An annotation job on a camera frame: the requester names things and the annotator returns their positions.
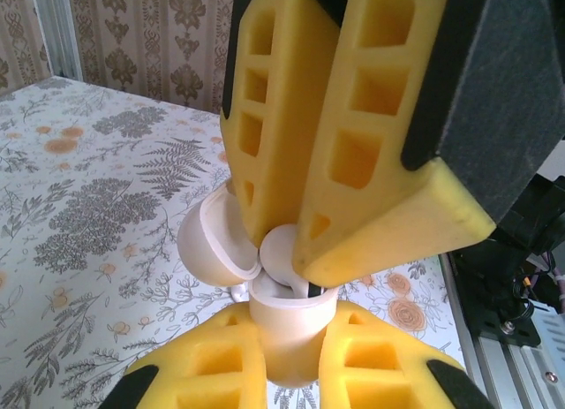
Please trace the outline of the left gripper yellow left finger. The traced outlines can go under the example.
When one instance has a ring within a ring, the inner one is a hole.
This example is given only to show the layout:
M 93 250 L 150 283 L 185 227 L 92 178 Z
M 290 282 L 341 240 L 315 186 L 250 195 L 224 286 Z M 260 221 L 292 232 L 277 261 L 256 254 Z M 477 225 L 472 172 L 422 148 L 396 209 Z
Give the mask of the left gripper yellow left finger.
M 265 357 L 249 305 L 225 307 L 134 362 L 105 406 L 265 408 Z

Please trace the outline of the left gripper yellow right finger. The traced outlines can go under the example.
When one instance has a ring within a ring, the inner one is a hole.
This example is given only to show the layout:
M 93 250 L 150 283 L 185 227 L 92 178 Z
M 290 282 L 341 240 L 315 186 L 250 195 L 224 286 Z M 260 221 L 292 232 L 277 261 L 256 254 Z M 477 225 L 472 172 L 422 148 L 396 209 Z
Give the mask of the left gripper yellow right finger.
M 351 302 L 337 304 L 319 364 L 322 408 L 491 408 L 451 357 Z

